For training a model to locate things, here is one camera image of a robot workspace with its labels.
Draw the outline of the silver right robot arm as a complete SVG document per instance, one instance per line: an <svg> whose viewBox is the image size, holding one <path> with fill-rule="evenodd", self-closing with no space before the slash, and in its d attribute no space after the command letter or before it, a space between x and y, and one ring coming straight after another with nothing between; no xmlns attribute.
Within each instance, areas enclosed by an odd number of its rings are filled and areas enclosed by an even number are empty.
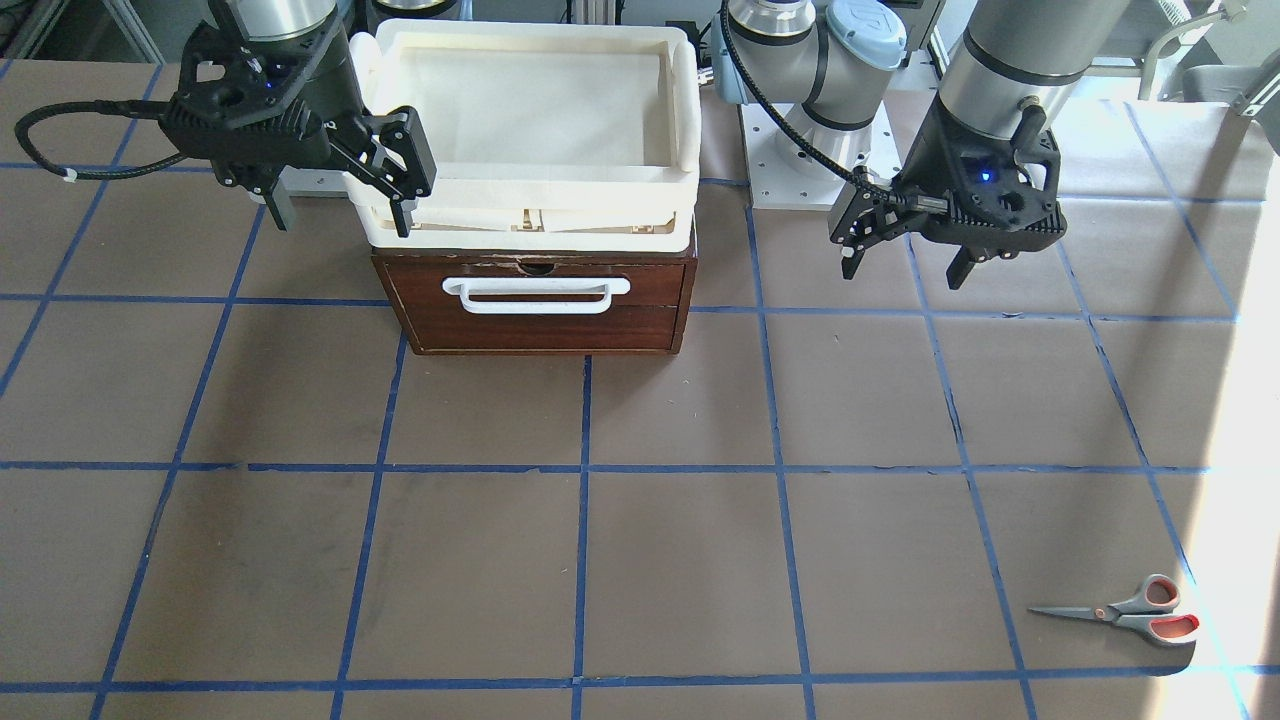
<svg viewBox="0 0 1280 720"><path fill-rule="evenodd" d="M224 186L262 200L285 231L294 219L284 168L343 170L389 199L401 237L429 196L436 165L413 108L365 106L333 1L211 1L189 36L178 87L160 118L188 158Z"/></svg>

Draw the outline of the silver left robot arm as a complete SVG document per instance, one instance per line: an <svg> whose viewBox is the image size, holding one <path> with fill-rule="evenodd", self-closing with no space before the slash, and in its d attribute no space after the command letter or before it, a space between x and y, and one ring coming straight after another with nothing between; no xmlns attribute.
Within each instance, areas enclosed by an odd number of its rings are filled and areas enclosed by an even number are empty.
<svg viewBox="0 0 1280 720"><path fill-rule="evenodd" d="M1121 14L1108 1L979 1L891 179L820 147L840 136L863 146L908 56L908 29L883 3L724 1L716 82L727 101L759 105L786 150L844 182L828 215L844 278L869 249L918 233L957 247L946 272L957 290L977 264L1066 233L1051 124Z"/></svg>

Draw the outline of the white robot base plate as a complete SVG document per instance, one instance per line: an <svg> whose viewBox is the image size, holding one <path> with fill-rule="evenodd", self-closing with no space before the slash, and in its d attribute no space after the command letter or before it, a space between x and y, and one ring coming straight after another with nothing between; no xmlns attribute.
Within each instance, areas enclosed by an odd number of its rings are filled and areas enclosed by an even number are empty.
<svg viewBox="0 0 1280 720"><path fill-rule="evenodd" d="M813 160L782 133L756 104L741 106L744 147L753 205L758 209L828 211L845 181ZM852 132L815 126L804 114L795 128L846 169L865 165L874 182L887 184L901 170L901 159L884 106L874 120Z"/></svg>

